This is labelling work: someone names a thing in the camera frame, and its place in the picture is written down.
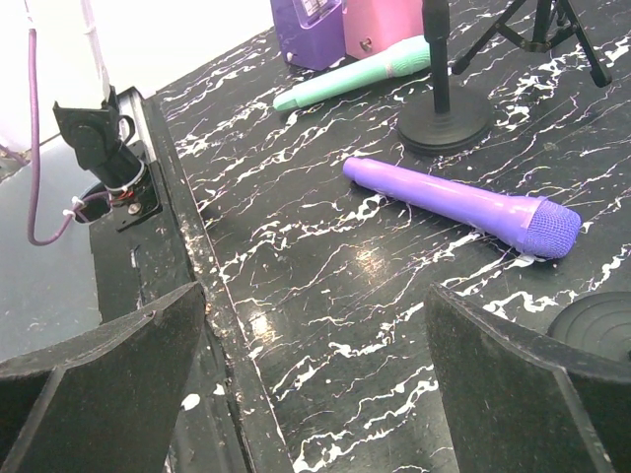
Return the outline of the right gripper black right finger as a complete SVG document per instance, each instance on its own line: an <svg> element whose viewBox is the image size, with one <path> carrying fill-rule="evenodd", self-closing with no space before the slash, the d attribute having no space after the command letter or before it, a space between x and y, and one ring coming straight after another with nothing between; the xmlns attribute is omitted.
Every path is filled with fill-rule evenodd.
<svg viewBox="0 0 631 473"><path fill-rule="evenodd" d="M630 362L570 347L442 286L428 343L462 472L626 472Z"/></svg>

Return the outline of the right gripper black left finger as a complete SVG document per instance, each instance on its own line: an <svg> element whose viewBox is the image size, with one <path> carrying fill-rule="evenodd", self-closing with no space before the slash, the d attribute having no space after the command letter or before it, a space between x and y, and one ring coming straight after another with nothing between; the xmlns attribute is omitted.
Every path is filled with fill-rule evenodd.
<svg viewBox="0 0 631 473"><path fill-rule="evenodd" d="M4 472L160 472L205 298L188 283L1 365Z"/></svg>

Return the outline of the round base stand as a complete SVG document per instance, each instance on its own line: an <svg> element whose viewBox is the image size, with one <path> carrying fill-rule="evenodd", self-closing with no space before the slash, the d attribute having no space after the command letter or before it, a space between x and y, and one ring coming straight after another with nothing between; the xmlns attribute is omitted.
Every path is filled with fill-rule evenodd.
<svg viewBox="0 0 631 473"><path fill-rule="evenodd" d="M546 335L616 362L630 362L630 293L586 296L564 308Z"/></svg>
<svg viewBox="0 0 631 473"><path fill-rule="evenodd" d="M404 148L419 156L452 156L475 147L493 126L493 106L477 91L450 84L447 1L422 3L425 39L430 48L432 90L408 103L397 118Z"/></svg>

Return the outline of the purple plastic microphone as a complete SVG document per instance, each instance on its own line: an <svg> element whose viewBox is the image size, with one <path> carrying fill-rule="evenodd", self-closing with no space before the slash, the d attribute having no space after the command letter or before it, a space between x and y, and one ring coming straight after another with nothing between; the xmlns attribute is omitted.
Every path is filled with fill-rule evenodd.
<svg viewBox="0 0 631 473"><path fill-rule="evenodd" d="M565 257L582 226L577 212L545 197L499 194L372 159L349 158L343 173L362 187L477 228L527 255Z"/></svg>

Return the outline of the teal plastic microphone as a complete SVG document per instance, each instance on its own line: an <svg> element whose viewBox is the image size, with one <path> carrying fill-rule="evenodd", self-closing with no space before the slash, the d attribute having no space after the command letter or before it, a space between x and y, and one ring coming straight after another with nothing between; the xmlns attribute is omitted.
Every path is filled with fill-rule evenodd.
<svg viewBox="0 0 631 473"><path fill-rule="evenodd" d="M277 111L326 101L374 83L415 74L430 66L430 45L423 35L397 42L384 51L300 83L278 95Z"/></svg>

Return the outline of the tripod stand with clip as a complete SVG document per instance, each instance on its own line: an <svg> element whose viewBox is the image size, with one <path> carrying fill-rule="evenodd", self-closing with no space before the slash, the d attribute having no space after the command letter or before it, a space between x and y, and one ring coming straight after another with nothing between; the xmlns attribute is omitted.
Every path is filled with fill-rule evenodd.
<svg viewBox="0 0 631 473"><path fill-rule="evenodd" d="M472 47L456 59L452 66L452 73L462 74L473 58L496 35L506 39L518 49L530 53L547 53L565 40L575 37L591 67L590 75L595 85L604 88L612 82L609 68L593 46L571 1L537 1L530 38L519 34L509 25L510 20L525 2L525 0L510 1L504 12L494 20Z"/></svg>

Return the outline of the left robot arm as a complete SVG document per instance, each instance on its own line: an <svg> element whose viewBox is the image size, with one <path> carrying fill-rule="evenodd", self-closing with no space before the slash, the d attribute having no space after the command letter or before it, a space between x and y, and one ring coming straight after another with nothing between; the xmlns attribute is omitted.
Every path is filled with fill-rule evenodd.
<svg viewBox="0 0 631 473"><path fill-rule="evenodd" d="M69 50L85 55L82 67L70 73L86 82L84 91L66 94L53 113L61 137L74 150L81 169L105 187L116 230L123 232L162 210L144 144L132 142L134 119L120 110L102 54L94 11L89 1L68 1L70 31L62 40Z"/></svg>

